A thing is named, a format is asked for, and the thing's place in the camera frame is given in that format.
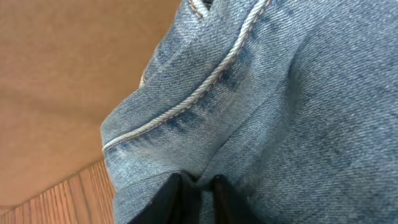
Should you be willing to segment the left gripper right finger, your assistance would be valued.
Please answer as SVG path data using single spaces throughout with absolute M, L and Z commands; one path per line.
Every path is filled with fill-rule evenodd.
M 216 224 L 264 224 L 225 176 L 214 176 L 211 186 Z

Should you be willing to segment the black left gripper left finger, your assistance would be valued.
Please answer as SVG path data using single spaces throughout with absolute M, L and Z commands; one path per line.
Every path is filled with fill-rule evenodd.
M 197 177 L 173 173 L 152 200 L 129 224 L 198 224 L 201 190 Z

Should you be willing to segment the light blue denim jeans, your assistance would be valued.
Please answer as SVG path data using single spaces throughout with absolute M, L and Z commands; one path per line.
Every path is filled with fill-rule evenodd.
M 397 2 L 182 1 L 101 125 L 114 221 L 174 172 L 271 223 L 397 222 Z

